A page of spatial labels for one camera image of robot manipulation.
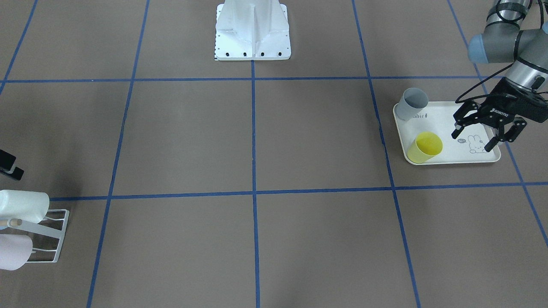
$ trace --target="tray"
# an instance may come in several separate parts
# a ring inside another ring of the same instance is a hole
[[[454,140],[451,133],[455,129],[453,114],[460,105],[453,101],[430,101],[415,117],[403,121],[396,116],[396,104],[392,110],[403,155],[413,165],[493,163],[500,159],[499,146],[487,153],[483,148],[494,136],[490,128],[481,124],[466,127]],[[443,141],[442,152],[425,163],[417,164],[407,157],[407,148],[415,137],[425,131],[437,134]]]

